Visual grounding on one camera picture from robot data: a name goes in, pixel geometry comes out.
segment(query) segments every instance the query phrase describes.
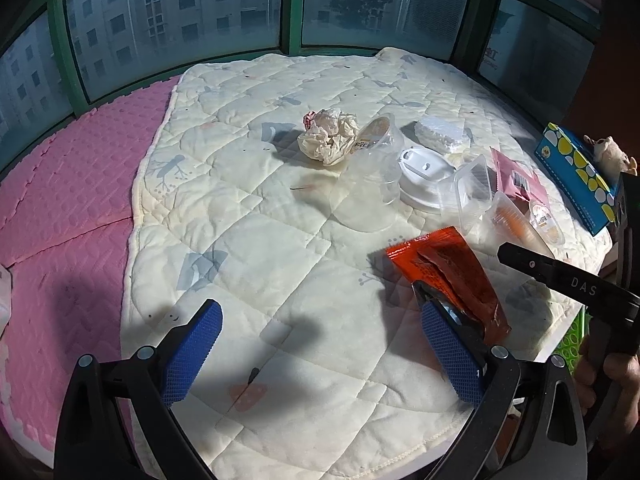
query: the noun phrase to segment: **human hand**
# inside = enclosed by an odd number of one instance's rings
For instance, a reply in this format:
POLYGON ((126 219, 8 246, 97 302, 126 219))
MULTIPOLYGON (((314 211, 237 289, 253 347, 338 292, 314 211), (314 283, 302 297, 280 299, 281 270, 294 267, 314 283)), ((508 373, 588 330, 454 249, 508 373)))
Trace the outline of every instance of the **human hand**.
MULTIPOLYGON (((575 389, 583 416, 596 401, 592 386, 596 380, 597 370, 585 357, 588 348, 589 336, 586 336, 578 351, 582 357, 574 370, 575 389)), ((614 450, 624 442, 638 423, 640 364, 637 355, 609 354, 604 360, 602 368, 607 377, 622 387, 614 412, 602 434, 598 437, 598 442, 603 450, 614 450)))

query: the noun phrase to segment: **blue tissue box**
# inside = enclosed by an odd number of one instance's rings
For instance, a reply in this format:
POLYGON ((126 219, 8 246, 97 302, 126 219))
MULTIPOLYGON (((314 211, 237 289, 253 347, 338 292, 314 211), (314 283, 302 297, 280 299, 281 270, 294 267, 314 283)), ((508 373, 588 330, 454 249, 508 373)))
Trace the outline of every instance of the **blue tissue box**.
POLYGON ((577 136, 549 123, 535 153, 592 235, 613 222, 614 191, 598 174, 590 151, 577 136))

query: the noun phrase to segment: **silver bolt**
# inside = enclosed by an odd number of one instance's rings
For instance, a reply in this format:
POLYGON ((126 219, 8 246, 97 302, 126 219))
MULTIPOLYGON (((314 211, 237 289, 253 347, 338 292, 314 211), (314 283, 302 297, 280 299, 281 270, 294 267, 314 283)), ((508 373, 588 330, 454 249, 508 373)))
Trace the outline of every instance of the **silver bolt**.
POLYGON ((81 358, 78 359, 78 364, 82 367, 85 368, 88 365, 90 365, 92 363, 92 361, 94 360, 93 357, 91 357, 89 354, 85 354, 83 355, 81 358))
POLYGON ((504 346, 500 346, 500 345, 496 345, 492 347, 491 353, 494 355, 494 357, 497 357, 498 359, 506 359, 507 356, 509 355, 509 351, 504 346))
POLYGON ((553 363, 554 366, 557 366, 558 368, 564 368, 564 359, 562 359, 562 356, 559 356, 556 354, 552 355, 551 362, 553 363))
POLYGON ((138 353, 138 359, 149 359, 154 354, 154 348, 151 346, 143 346, 138 353))

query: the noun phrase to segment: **white quilted mat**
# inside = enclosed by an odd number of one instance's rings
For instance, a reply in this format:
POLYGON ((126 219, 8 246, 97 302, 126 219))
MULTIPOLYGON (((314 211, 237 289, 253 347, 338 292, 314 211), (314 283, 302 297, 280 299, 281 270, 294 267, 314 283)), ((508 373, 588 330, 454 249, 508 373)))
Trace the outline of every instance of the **white quilted mat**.
MULTIPOLYGON (((122 352, 158 343, 204 299, 220 303, 222 334, 173 410, 221 479, 388 477, 455 435, 470 413, 422 335, 408 283, 383 254, 440 227, 439 218, 401 205, 397 222, 374 234, 331 219, 338 170, 296 142, 303 114, 327 107, 355 113, 361 126, 391 112, 409 135, 428 112, 468 126, 472 153, 490 160, 493 146, 535 164, 520 147, 532 150, 534 138, 487 90, 402 50, 268 54, 187 70, 134 183, 122 352)), ((592 238, 539 174, 566 235, 561 256, 597 270, 609 236, 592 238)), ((534 357, 578 305, 521 285, 478 250, 513 327, 507 345, 534 357)))

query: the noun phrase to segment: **orange snack wrapper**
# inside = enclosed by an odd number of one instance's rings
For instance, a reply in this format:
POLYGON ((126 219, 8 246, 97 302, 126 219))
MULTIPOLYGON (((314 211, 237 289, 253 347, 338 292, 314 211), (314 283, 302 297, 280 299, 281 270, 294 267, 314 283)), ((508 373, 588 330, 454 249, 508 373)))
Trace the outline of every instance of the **orange snack wrapper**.
POLYGON ((462 314, 484 329, 488 346, 511 331, 502 305, 482 265, 454 227, 447 227, 386 250, 410 281, 423 280, 437 288, 462 314))

